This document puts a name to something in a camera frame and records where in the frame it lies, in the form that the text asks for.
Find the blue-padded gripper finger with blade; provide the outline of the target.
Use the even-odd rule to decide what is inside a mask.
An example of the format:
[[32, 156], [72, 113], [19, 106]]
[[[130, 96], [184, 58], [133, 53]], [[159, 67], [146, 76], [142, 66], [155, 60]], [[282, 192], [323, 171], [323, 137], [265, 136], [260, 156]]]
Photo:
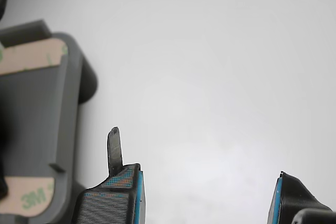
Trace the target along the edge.
[[123, 165], [118, 127], [107, 137], [109, 176], [80, 193], [74, 223], [145, 224], [144, 176], [139, 163]]

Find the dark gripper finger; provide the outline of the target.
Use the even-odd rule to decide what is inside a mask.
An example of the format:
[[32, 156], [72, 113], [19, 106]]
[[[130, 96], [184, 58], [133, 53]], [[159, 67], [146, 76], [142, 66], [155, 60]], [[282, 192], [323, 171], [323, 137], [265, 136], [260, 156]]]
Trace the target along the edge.
[[1, 91], [1, 199], [3, 199], [8, 193], [8, 186], [5, 181], [4, 172], [4, 152], [8, 137], [8, 118], [4, 105], [4, 94]]

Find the blue-padded gripper finger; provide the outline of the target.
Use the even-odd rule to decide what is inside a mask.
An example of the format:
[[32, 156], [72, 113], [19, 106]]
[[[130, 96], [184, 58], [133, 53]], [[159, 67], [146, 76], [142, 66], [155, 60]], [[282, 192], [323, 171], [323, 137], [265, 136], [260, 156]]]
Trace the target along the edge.
[[335, 224], [335, 211], [319, 202], [296, 177], [281, 172], [272, 197], [268, 224]]

